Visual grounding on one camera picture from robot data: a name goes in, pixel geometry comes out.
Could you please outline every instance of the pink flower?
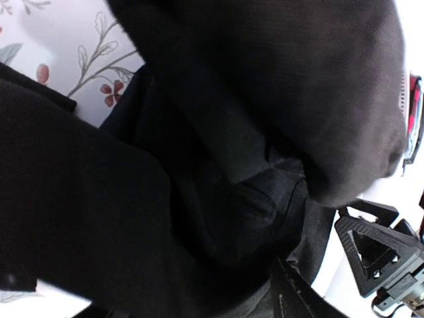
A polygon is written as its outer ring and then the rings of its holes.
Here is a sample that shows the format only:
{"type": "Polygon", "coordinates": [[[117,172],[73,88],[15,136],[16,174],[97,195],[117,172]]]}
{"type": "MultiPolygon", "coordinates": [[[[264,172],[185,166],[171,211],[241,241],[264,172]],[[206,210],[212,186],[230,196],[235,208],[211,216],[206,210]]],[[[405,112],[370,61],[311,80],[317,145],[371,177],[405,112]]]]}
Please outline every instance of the pink flower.
{"type": "Polygon", "coordinates": [[[107,94],[105,98],[105,104],[108,107],[112,107],[115,101],[119,101],[119,99],[121,98],[121,94],[119,93],[119,91],[122,90],[122,88],[124,88],[124,84],[118,79],[113,82],[113,91],[112,88],[107,84],[103,84],[100,87],[100,91],[103,94],[107,94]]]}
{"type": "Polygon", "coordinates": [[[50,70],[46,64],[40,64],[36,71],[37,82],[46,85],[48,78],[50,77],[50,70]]]}

